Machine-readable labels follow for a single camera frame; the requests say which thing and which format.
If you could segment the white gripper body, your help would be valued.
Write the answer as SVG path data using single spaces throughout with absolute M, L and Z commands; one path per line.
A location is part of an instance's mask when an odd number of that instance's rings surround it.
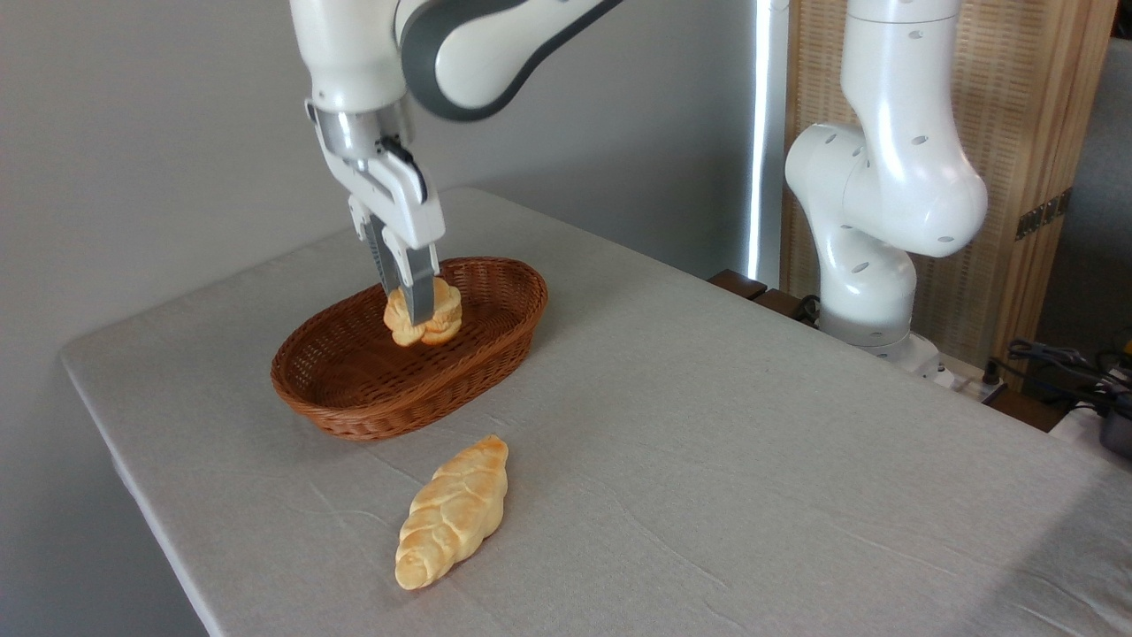
M 408 150 L 408 101 L 376 111 L 325 111 L 306 102 L 331 174 L 412 249 L 446 231 L 440 199 Z

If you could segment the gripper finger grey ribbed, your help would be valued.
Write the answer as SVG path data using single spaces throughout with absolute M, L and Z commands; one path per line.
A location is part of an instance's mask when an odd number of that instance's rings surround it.
M 381 275 L 386 293 L 401 290 L 408 318 L 412 326 L 420 326 L 435 315 L 434 279 L 440 274 L 435 243 L 412 249 L 394 233 L 381 230 Z
M 381 289 L 385 290 L 386 295 L 391 295 L 400 286 L 400 274 L 394 255 L 383 238 L 385 225 L 355 196 L 348 198 L 348 207 L 350 207 L 357 238 L 365 242 L 365 246 L 371 251 L 374 262 L 379 270 Z

